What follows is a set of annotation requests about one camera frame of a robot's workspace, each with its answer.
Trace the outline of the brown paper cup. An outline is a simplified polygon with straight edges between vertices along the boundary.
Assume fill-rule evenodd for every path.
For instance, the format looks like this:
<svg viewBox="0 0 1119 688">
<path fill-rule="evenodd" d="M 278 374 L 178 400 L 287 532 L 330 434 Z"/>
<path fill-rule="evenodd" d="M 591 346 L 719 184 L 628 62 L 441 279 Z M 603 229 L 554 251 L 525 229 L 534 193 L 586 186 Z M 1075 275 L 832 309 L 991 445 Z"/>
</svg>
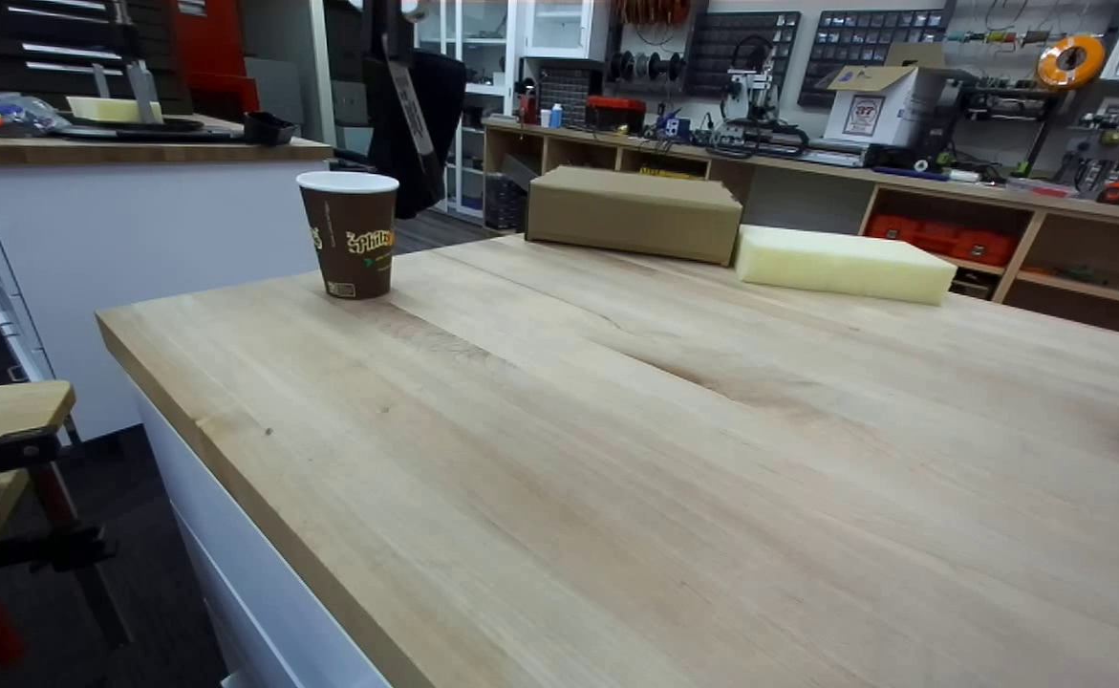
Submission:
<svg viewBox="0 0 1119 688">
<path fill-rule="evenodd" d="M 366 171 L 297 175 L 325 292 L 370 300 L 392 290 L 398 180 Z"/>
</svg>

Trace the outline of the row of red cases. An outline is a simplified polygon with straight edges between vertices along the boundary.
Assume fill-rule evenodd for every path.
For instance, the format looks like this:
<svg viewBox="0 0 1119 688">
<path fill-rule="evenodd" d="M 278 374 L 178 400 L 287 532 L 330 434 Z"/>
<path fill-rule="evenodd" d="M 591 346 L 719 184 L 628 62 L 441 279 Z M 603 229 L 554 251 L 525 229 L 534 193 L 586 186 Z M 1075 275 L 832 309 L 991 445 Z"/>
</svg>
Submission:
<svg viewBox="0 0 1119 688">
<path fill-rule="evenodd" d="M 874 214 L 865 226 L 864 235 L 869 238 L 905 241 L 922 251 L 995 267 L 1008 266 L 1019 242 L 1009 232 L 921 222 L 895 214 Z"/>
</svg>

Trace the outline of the pale yellow foam block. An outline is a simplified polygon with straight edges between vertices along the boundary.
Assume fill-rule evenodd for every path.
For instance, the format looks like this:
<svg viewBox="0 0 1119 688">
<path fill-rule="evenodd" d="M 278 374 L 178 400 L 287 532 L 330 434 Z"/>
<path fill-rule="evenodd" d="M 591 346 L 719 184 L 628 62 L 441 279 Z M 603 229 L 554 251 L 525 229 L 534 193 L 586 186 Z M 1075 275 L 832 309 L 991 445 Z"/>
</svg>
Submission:
<svg viewBox="0 0 1119 688">
<path fill-rule="evenodd" d="M 755 286 L 869 296 L 938 307 L 953 263 L 904 241 L 742 224 L 739 279 Z"/>
</svg>

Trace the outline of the long wooden workbench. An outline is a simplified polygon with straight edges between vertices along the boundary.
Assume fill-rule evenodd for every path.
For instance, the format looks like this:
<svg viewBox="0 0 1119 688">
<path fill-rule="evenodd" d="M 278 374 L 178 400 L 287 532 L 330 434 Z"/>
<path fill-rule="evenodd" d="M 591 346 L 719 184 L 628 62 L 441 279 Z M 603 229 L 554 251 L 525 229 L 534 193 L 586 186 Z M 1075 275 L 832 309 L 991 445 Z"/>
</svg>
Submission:
<svg viewBox="0 0 1119 688">
<path fill-rule="evenodd" d="M 647 164 L 689 171 L 725 183 L 742 202 L 743 220 L 760 226 L 861 234 L 882 214 L 1004 232 L 1015 246 L 999 265 L 955 258 L 960 268 L 981 275 L 976 293 L 1119 332 L 1119 207 L 1113 205 L 816 162 L 728 160 L 694 145 L 611 132 L 487 122 L 485 173 L 510 155 L 532 155 L 542 171 L 565 164 L 620 173 Z"/>
</svg>

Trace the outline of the white cardboard box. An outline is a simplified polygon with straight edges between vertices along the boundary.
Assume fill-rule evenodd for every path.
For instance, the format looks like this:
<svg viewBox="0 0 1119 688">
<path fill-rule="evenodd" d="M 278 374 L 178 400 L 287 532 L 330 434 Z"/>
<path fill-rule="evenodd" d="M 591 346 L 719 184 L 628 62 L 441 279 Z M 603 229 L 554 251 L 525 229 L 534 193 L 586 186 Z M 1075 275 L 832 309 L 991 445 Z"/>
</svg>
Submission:
<svg viewBox="0 0 1119 688">
<path fill-rule="evenodd" d="M 828 85 L 833 103 L 822 139 L 913 148 L 952 78 L 916 65 L 843 67 Z"/>
</svg>

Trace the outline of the white bench microscope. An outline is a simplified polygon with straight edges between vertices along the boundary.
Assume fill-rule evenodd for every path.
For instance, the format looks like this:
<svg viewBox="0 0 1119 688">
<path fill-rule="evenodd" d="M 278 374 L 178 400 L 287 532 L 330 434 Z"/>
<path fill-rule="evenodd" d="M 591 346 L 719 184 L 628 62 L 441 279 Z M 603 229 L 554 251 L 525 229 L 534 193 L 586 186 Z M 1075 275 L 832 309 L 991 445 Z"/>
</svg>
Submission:
<svg viewBox="0 0 1119 688">
<path fill-rule="evenodd" d="M 707 151 L 728 160 L 798 158 L 809 148 L 803 130 L 778 117 L 772 104 L 775 45 L 760 34 L 744 36 L 731 53 L 721 123 Z"/>
</svg>

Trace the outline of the brown cardboard box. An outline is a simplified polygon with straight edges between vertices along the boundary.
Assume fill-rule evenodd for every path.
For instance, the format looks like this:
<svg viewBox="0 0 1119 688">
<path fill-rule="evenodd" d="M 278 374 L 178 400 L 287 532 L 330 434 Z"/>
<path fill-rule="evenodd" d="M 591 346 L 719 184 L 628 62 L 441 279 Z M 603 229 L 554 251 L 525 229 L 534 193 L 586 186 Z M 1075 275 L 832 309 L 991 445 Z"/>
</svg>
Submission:
<svg viewBox="0 0 1119 688">
<path fill-rule="evenodd" d="M 726 266 L 741 222 L 724 183 L 565 164 L 533 180 L 525 235 Z"/>
</svg>

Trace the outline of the red and black toolbox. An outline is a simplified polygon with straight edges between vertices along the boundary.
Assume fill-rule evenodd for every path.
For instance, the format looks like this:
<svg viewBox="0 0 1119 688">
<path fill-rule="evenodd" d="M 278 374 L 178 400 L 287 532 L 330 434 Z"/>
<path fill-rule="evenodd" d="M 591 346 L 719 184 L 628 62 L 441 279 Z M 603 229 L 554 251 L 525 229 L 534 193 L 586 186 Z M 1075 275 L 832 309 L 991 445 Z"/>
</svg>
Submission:
<svg viewBox="0 0 1119 688">
<path fill-rule="evenodd" d="M 593 131 L 638 136 L 645 130 L 647 112 L 646 101 L 641 98 L 587 96 L 584 121 Z"/>
</svg>

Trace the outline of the white glass door cabinet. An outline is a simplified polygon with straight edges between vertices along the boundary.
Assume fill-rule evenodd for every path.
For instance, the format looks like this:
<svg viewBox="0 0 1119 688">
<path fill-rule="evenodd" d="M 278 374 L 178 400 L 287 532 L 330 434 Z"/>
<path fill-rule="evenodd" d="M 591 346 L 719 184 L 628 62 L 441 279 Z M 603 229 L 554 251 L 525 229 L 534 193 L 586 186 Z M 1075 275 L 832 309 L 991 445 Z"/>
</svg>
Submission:
<svg viewBox="0 0 1119 688">
<path fill-rule="evenodd" d="M 516 88 L 540 83 L 545 60 L 606 55 L 614 0 L 429 0 L 414 45 L 463 63 L 462 116 L 446 157 L 438 208 L 467 222 L 485 217 L 485 117 L 515 115 Z"/>
</svg>

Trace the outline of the small black bin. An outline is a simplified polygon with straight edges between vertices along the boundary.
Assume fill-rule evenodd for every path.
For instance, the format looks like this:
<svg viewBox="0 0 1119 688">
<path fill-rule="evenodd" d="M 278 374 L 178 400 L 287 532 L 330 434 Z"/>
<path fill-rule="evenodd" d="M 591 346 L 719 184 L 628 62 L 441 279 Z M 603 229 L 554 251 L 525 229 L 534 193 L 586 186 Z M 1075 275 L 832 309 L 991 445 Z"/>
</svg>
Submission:
<svg viewBox="0 0 1119 688">
<path fill-rule="evenodd" d="M 286 145 L 297 135 L 295 122 L 267 112 L 245 112 L 242 120 L 241 141 L 248 145 Z"/>
</svg>

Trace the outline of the black round tray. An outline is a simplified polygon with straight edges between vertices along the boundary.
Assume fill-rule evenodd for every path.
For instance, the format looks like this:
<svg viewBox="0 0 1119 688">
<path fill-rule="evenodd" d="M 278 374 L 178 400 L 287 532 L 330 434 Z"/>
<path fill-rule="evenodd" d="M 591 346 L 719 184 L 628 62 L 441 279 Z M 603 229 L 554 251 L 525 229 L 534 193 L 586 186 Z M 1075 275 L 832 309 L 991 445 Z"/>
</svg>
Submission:
<svg viewBox="0 0 1119 688">
<path fill-rule="evenodd" d="M 161 121 L 101 121 L 67 117 L 67 125 L 53 129 L 59 136 L 160 136 L 186 134 L 204 130 L 204 123 L 192 117 L 163 117 Z"/>
</svg>

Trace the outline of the small yellow foam block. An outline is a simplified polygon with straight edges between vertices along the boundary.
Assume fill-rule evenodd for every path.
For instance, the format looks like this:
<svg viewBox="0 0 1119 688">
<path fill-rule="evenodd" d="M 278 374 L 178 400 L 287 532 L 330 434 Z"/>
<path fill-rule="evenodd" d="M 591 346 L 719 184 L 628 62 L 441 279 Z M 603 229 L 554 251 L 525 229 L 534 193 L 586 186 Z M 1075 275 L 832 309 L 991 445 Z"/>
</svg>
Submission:
<svg viewBox="0 0 1119 688">
<path fill-rule="evenodd" d="M 128 97 L 66 96 L 70 115 L 101 121 L 161 121 L 164 114 L 157 101 Z"/>
</svg>

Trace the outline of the black drawer cabinet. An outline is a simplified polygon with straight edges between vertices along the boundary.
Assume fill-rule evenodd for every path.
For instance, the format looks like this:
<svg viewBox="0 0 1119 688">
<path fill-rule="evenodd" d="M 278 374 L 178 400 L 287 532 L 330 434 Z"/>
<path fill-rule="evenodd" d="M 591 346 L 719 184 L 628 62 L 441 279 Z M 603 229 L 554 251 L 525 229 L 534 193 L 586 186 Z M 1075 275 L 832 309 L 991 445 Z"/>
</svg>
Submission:
<svg viewBox="0 0 1119 688">
<path fill-rule="evenodd" d="M 0 0 L 0 92 L 65 109 L 96 96 L 96 68 L 112 97 L 133 97 L 126 66 L 142 60 L 167 115 L 192 113 L 171 0 Z"/>
</svg>

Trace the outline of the clear bag of markers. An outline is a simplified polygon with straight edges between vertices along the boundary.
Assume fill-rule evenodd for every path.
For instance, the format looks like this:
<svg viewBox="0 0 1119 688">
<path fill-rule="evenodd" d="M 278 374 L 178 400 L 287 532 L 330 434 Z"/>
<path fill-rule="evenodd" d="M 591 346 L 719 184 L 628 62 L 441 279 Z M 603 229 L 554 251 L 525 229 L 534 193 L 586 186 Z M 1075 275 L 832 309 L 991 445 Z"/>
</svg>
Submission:
<svg viewBox="0 0 1119 688">
<path fill-rule="evenodd" d="M 43 98 L 0 92 L 0 136 L 47 136 L 70 125 Z"/>
</svg>

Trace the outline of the dark wall parts bin rack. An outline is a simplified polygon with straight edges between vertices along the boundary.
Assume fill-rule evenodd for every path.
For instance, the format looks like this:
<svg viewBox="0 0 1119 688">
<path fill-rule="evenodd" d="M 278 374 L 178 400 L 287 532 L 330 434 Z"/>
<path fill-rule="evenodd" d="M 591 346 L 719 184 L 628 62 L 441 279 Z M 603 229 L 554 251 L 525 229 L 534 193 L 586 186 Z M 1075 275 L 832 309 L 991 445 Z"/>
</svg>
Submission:
<svg viewBox="0 0 1119 688">
<path fill-rule="evenodd" d="M 796 11 L 700 13 L 685 56 L 684 92 L 689 97 L 723 96 L 730 67 L 747 65 L 756 48 L 754 36 L 761 35 L 774 47 L 773 95 L 780 95 L 800 22 Z"/>
<path fill-rule="evenodd" d="M 943 43 L 952 13 L 952 8 L 822 11 L 801 74 L 798 105 L 829 109 L 831 76 L 849 65 L 884 64 L 894 44 Z"/>
</svg>

